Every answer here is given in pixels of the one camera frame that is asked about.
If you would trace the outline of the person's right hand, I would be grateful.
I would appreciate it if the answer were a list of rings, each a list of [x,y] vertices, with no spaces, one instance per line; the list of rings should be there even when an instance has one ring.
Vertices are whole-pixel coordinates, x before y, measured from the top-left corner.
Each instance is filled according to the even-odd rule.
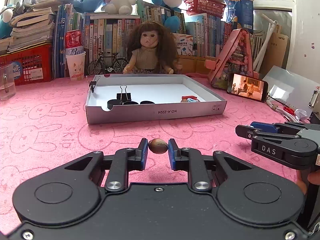
[[[297,174],[296,184],[299,186],[299,188],[301,189],[301,191],[303,192],[303,194],[306,194],[306,193],[307,193],[307,185],[306,185],[306,183],[302,180],[302,173],[301,173],[301,171],[297,171],[296,174]],[[319,174],[319,170],[308,174],[308,182],[309,182],[310,184],[320,185],[320,174]]]

